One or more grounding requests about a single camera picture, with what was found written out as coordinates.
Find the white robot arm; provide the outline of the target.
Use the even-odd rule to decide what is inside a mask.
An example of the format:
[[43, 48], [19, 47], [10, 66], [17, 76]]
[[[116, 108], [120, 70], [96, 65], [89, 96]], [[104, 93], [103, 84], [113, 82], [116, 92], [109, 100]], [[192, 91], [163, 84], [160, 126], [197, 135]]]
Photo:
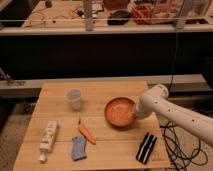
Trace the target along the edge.
[[155, 112], [213, 147], [213, 118], [169, 102], [168, 95], [162, 84], [144, 91], [134, 106], [135, 116], [143, 119]]

